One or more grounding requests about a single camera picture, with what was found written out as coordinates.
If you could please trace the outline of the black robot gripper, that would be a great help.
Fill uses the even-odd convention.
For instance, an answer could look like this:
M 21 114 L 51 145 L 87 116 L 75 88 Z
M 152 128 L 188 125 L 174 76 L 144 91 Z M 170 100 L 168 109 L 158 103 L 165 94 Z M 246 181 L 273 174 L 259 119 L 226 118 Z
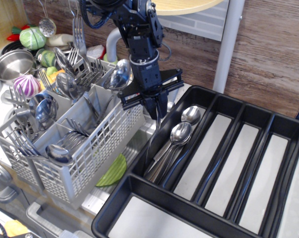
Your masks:
M 184 85 L 183 71 L 180 68 L 160 70 L 158 58 L 158 50 L 154 50 L 151 57 L 129 50 L 134 78 L 119 95 L 124 110 L 142 105 L 152 119 L 157 119 L 157 111 L 159 117 L 166 116 L 169 92 Z

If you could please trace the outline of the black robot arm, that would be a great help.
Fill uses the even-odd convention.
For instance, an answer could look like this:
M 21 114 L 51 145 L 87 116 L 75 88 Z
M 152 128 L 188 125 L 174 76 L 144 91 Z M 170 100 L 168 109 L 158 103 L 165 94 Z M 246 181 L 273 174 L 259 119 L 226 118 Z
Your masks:
M 133 80 L 121 92 L 123 109 L 142 105 L 152 119 L 167 114 L 168 94 L 184 85 L 180 68 L 160 70 L 159 51 L 164 33 L 150 0 L 81 0 L 84 22 L 99 29 L 109 19 L 129 51 Z

